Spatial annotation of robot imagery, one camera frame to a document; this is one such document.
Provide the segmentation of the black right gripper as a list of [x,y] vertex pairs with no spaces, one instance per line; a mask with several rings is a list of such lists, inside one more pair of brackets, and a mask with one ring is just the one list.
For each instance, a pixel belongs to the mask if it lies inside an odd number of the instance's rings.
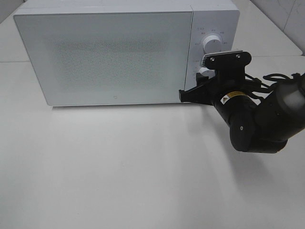
[[196,86],[187,91],[179,90],[181,102],[214,106],[221,115],[252,113],[257,107],[253,94],[260,89],[260,80],[241,72],[217,71],[209,79],[196,73]]

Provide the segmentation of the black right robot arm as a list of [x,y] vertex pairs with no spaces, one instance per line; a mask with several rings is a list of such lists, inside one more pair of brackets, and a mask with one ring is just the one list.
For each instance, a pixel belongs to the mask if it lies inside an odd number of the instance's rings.
[[273,73],[266,85],[244,72],[197,75],[197,86],[179,91],[181,102],[213,106],[229,126],[235,150],[277,153],[305,128],[305,76]]

